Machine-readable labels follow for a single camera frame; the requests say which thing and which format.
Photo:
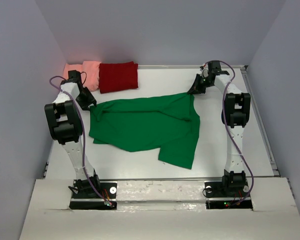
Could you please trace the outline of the folded red t shirt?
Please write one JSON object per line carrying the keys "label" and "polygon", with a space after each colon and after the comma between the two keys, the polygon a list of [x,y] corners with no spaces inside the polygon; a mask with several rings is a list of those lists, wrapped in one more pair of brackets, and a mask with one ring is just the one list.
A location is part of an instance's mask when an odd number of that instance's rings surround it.
{"label": "folded red t shirt", "polygon": [[138,64],[101,63],[99,65],[99,91],[101,94],[137,89]]}

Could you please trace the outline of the green t shirt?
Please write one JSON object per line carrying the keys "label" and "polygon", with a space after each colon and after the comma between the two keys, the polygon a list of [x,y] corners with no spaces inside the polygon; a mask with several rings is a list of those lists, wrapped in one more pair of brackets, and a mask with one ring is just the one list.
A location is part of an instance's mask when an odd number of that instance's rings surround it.
{"label": "green t shirt", "polygon": [[185,92],[102,102],[90,107],[89,136],[131,153],[159,149],[158,160],[190,170],[200,135],[194,103]]}

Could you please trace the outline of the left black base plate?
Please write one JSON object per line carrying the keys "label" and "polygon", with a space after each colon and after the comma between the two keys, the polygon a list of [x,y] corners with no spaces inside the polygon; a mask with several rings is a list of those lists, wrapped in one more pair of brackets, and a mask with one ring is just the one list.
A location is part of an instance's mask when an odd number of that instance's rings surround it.
{"label": "left black base plate", "polygon": [[117,209],[117,190],[116,181],[101,181],[99,195],[91,188],[89,183],[85,191],[79,191],[77,182],[74,181],[72,186],[68,186],[71,191],[69,208],[71,210],[98,210],[114,211]]}

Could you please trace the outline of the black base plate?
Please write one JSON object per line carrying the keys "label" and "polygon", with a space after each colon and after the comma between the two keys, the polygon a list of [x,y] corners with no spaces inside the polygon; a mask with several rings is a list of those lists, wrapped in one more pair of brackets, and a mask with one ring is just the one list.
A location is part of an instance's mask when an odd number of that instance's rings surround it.
{"label": "black base plate", "polygon": [[249,187],[225,189],[220,181],[204,183],[202,194],[205,197],[207,210],[253,209]]}
{"label": "black base plate", "polygon": [[89,183],[85,191],[79,191],[77,182],[74,181],[72,186],[68,186],[71,191],[69,208],[71,210],[98,210],[114,211],[117,209],[117,190],[116,181],[101,181],[99,195],[91,188]]}

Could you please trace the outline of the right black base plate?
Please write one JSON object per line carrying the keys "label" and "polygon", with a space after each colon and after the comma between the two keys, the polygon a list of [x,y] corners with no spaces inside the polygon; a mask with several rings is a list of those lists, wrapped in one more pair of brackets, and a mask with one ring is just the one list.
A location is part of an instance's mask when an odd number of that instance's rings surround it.
{"label": "right black base plate", "polygon": [[220,181],[204,183],[202,194],[205,197],[207,210],[253,209],[249,187],[225,189]]}

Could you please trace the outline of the folded pink t shirt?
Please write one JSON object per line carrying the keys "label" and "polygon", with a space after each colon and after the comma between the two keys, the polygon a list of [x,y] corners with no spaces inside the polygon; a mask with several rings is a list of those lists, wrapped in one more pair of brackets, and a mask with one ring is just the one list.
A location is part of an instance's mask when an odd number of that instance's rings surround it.
{"label": "folded pink t shirt", "polygon": [[83,77],[82,83],[87,87],[90,92],[95,92],[99,89],[99,61],[83,61],[82,64],[68,64],[66,63],[63,69],[63,77],[68,79],[68,71],[76,70],[78,72],[85,72],[86,76]]}

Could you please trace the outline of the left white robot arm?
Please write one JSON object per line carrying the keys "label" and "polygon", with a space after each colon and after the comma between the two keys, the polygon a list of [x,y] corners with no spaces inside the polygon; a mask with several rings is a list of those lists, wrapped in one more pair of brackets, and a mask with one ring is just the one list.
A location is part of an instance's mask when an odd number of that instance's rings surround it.
{"label": "left white robot arm", "polygon": [[99,177],[86,155],[86,133],[80,112],[89,111],[97,101],[83,85],[81,72],[68,71],[67,79],[59,77],[62,79],[60,85],[53,83],[56,78],[52,77],[49,83],[59,93],[52,103],[44,106],[44,112],[52,139],[66,151],[75,171],[75,186],[69,189],[73,194],[103,199]]}

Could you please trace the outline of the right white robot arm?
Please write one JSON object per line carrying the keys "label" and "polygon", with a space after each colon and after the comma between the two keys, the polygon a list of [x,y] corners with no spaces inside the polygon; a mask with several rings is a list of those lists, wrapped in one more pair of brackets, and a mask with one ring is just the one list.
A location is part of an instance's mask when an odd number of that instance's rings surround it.
{"label": "right white robot arm", "polygon": [[223,70],[224,61],[211,60],[200,66],[200,73],[194,79],[188,95],[205,94],[207,88],[216,87],[222,93],[221,121],[227,136],[226,163],[222,179],[205,184],[202,191],[206,198],[234,198],[242,200],[249,196],[244,168],[250,176],[253,173],[243,155],[243,134],[250,119],[251,95],[243,92],[233,83],[236,73],[231,67],[232,76]]}

